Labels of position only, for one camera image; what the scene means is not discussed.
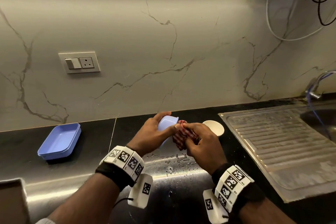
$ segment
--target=stainless steel sink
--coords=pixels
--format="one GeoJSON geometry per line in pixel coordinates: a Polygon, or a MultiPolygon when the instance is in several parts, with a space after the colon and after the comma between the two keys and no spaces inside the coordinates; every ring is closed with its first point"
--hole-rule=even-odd
{"type": "Polygon", "coordinates": [[[322,120],[321,122],[316,118],[313,111],[305,112],[300,115],[300,118],[307,123],[310,127],[315,129],[321,135],[328,138],[326,129],[331,136],[331,140],[336,143],[336,110],[335,109],[321,109],[315,111],[322,120]]]}
{"type": "Polygon", "coordinates": [[[336,101],[220,113],[284,202],[336,191],[336,101]]]}

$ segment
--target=hand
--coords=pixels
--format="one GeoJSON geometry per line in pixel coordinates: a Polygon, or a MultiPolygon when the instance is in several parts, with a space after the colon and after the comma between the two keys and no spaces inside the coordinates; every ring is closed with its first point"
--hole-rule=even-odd
{"type": "Polygon", "coordinates": [[[154,118],[149,118],[127,146],[141,157],[159,148],[168,137],[181,129],[180,124],[175,124],[164,131],[158,131],[158,124],[166,115],[171,115],[171,112],[160,112],[154,118]]]}
{"type": "Polygon", "coordinates": [[[187,138],[185,145],[189,151],[188,155],[194,157],[201,168],[212,175],[217,168],[227,162],[218,137],[206,125],[184,123],[182,126],[193,130],[200,138],[198,145],[195,145],[190,138],[187,138]]]}

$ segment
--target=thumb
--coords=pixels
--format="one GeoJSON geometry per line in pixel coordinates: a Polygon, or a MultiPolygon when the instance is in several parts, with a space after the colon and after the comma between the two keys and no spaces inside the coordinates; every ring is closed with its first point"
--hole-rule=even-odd
{"type": "Polygon", "coordinates": [[[192,141],[190,138],[187,138],[185,140],[185,145],[187,147],[187,150],[190,152],[191,156],[194,156],[194,152],[197,149],[197,145],[194,144],[194,141],[192,141]]]}
{"type": "Polygon", "coordinates": [[[163,130],[161,132],[161,136],[162,136],[162,138],[164,138],[164,140],[166,140],[168,137],[176,134],[181,128],[182,127],[181,127],[180,124],[175,124],[173,126],[170,126],[170,127],[166,128],[165,130],[163,130]]]}

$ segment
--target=blue rectangular tray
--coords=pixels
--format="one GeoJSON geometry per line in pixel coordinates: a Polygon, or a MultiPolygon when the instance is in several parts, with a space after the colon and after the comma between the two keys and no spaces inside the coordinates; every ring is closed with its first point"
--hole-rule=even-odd
{"type": "Polygon", "coordinates": [[[44,160],[69,156],[77,143],[81,131],[81,126],[78,123],[54,127],[37,151],[37,155],[44,160]]]}

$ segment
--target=wristband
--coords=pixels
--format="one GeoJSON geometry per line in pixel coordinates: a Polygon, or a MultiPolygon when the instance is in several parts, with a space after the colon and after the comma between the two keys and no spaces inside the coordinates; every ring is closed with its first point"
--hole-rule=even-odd
{"type": "Polygon", "coordinates": [[[214,195],[231,215],[238,215],[247,202],[265,198],[254,180],[237,165],[222,165],[213,173],[212,180],[218,181],[214,195]]]}
{"type": "Polygon", "coordinates": [[[96,173],[110,178],[122,191],[127,185],[136,183],[144,168],[143,159],[128,147],[114,147],[99,163],[96,173]]]}

